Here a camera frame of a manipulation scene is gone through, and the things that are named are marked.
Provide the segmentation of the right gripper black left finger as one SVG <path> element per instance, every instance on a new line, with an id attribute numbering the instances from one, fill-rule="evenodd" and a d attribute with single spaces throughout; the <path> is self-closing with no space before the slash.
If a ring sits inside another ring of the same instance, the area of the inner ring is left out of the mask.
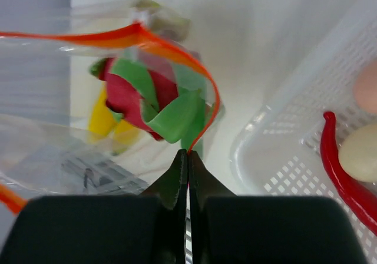
<path id="1" fill-rule="evenodd" d="M 17 216 L 2 263 L 184 263 L 188 157 L 139 195 L 43 196 Z"/>

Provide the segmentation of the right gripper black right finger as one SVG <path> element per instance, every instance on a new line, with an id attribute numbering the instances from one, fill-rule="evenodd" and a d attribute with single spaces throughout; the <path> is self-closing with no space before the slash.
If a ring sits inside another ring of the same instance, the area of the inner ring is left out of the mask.
<path id="1" fill-rule="evenodd" d="M 236 196 L 188 155 L 194 263 L 366 263 L 343 209 L 319 196 Z"/>

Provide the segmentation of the yellow banana bunch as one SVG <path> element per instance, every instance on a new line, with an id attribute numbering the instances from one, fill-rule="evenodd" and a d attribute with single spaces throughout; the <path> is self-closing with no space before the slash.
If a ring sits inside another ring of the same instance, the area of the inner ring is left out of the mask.
<path id="1" fill-rule="evenodd" d="M 140 130 L 124 120 L 116 121 L 105 104 L 106 99 L 106 87 L 103 85 L 89 119 L 88 141 L 95 143 L 100 139 L 110 137 L 125 146 L 133 145 L 139 138 Z"/>

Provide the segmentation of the clear zip bag orange zipper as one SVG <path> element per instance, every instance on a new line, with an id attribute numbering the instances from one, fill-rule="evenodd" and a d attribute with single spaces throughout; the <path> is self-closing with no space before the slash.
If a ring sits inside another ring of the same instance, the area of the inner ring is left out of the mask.
<path id="1" fill-rule="evenodd" d="M 194 40 L 191 20 L 154 0 L 3 16 L 1 202 L 17 214 L 37 195 L 146 189 L 183 148 L 143 131 L 130 146 L 90 143 L 102 82 L 88 69 L 100 58 L 150 55 L 192 68 L 198 61 L 210 75 Z"/>

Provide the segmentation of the red dragon fruit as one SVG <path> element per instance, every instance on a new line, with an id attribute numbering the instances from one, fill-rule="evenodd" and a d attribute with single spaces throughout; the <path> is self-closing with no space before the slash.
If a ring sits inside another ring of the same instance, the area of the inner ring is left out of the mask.
<path id="1" fill-rule="evenodd" d="M 116 121 L 124 120 L 155 141 L 180 143 L 204 153 L 204 136 L 221 110 L 212 77 L 196 67 L 150 55 L 132 60 L 105 57 L 88 69 L 105 85 L 106 106 Z"/>

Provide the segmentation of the red chili pepper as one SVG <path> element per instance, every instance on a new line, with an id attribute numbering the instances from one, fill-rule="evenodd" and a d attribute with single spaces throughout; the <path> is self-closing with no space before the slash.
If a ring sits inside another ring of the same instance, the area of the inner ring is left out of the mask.
<path id="1" fill-rule="evenodd" d="M 325 125 L 320 139 L 323 167 L 345 204 L 371 232 L 376 234 L 376 196 L 348 175 L 340 164 L 335 113 L 325 111 L 323 118 Z"/>

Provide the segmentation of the white egg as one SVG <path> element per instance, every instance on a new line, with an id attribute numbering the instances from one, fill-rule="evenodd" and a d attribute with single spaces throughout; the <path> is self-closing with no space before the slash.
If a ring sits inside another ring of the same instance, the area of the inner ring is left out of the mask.
<path id="1" fill-rule="evenodd" d="M 351 133 L 339 150 L 339 162 L 355 180 L 376 182 L 376 123 Z"/>

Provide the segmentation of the pink peach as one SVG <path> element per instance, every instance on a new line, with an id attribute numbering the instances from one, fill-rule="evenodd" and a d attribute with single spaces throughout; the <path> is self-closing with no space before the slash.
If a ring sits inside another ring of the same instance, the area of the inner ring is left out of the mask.
<path id="1" fill-rule="evenodd" d="M 357 76 L 353 96 L 358 107 L 376 114 L 376 60 L 370 62 Z"/>

